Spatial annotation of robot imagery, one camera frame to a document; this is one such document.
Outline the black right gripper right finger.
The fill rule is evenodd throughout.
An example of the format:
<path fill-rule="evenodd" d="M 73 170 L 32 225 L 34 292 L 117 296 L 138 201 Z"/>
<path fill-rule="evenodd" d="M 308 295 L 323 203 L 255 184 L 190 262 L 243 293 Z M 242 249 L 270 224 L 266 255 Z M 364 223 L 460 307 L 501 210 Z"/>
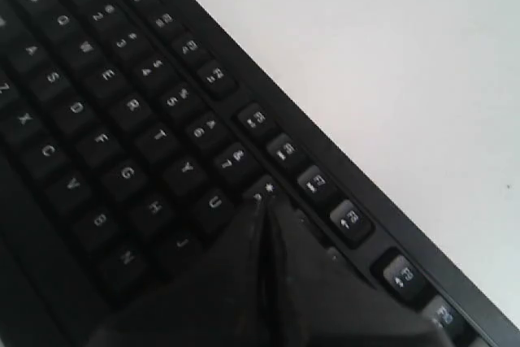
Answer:
<path fill-rule="evenodd" d="M 335 262 L 282 196 L 266 200 L 272 329 L 279 346 L 449 346 L 431 321 Z"/>

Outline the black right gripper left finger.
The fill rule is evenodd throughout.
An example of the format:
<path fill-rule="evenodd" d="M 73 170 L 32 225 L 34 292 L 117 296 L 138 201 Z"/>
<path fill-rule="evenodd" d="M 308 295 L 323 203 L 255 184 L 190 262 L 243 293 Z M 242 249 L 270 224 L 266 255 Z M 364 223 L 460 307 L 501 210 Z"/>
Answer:
<path fill-rule="evenodd" d="M 265 202 L 246 202 L 195 265 L 111 316 L 87 344 L 268 346 L 260 272 L 266 213 Z"/>

